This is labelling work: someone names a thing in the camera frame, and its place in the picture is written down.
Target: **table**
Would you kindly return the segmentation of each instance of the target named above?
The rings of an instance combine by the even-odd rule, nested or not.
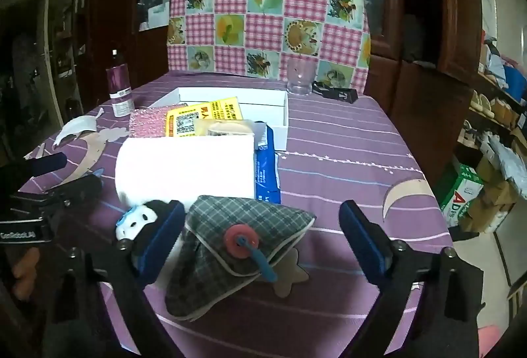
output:
[[[169,72],[134,90],[137,108],[149,106],[179,86],[229,86],[284,89],[285,83],[208,73]],[[127,127],[108,103],[97,127]],[[289,297],[276,297],[269,285],[252,283],[215,305],[196,322],[176,322],[164,305],[164,291],[148,286],[145,293],[164,327],[189,358],[207,357],[338,357],[357,332],[378,295],[360,270],[338,225],[338,208],[354,199],[370,221],[388,236],[414,249],[439,252],[452,241],[437,202],[431,196],[406,196],[383,220],[388,189],[404,180],[423,179],[418,164],[379,105],[360,96],[353,105],[321,96],[289,96],[289,138],[278,172],[282,204],[313,212],[314,226],[297,244],[299,263],[310,279],[295,284]],[[47,139],[45,153],[55,136]],[[102,196],[91,211],[65,217],[54,255],[73,246],[86,251],[114,239],[115,222],[128,208],[114,187],[115,160],[124,141],[106,145],[93,169],[104,168]],[[39,192],[58,184],[82,160],[86,143],[75,140],[63,151],[68,165],[29,181],[24,191]],[[102,285],[107,309],[121,344],[135,351],[111,289]],[[401,346],[412,322],[421,290],[413,290],[389,350]]]

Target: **blue package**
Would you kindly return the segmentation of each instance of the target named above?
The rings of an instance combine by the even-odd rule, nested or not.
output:
[[[272,129],[268,126],[265,128],[265,133],[258,143],[255,159],[256,199],[279,204],[278,155],[275,154]]]

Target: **red disc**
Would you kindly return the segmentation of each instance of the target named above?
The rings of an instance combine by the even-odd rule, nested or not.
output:
[[[246,247],[239,246],[236,243],[236,237],[244,236],[252,247],[258,248],[258,235],[247,224],[235,224],[229,227],[223,236],[223,243],[227,248],[227,252],[234,258],[247,258],[250,257],[251,253]]]

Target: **yellow label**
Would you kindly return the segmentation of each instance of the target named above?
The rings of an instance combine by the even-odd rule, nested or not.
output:
[[[196,119],[243,120],[236,97],[204,102],[170,110],[167,113],[165,136],[196,136],[196,129],[194,128],[194,120]]]

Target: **blue gripper pad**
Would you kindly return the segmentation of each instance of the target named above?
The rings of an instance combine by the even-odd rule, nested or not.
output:
[[[166,204],[154,200],[145,204],[157,215],[145,225],[134,240],[132,262],[137,280],[143,288],[153,284],[185,224],[185,208],[177,200]]]
[[[388,236],[368,221],[354,200],[341,205],[338,222],[368,282],[382,287],[393,258]]]

